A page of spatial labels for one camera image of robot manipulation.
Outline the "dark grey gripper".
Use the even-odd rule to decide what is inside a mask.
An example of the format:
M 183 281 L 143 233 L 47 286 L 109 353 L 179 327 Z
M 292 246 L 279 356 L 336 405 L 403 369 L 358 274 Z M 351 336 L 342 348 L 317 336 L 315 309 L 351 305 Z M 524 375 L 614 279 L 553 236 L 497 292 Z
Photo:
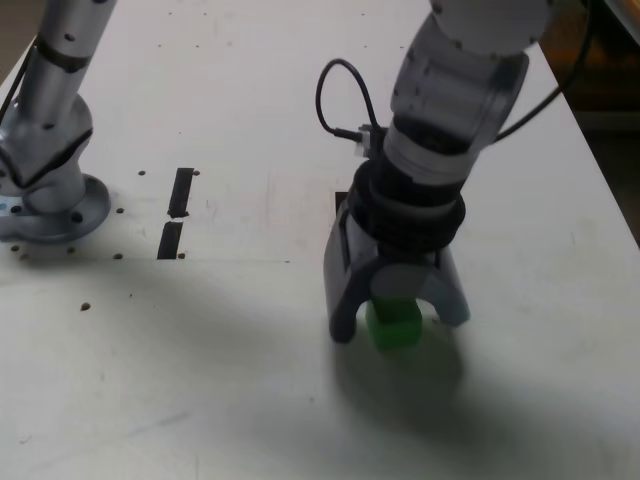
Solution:
M 384 261 L 377 268 L 378 254 Z M 329 334 L 348 344 L 356 333 L 356 313 L 371 298 L 422 300 L 431 304 L 445 325 L 469 319 L 469 307 L 451 251 L 402 250 L 379 244 L 352 217 L 346 198 L 336 211 L 324 253 L 324 288 Z

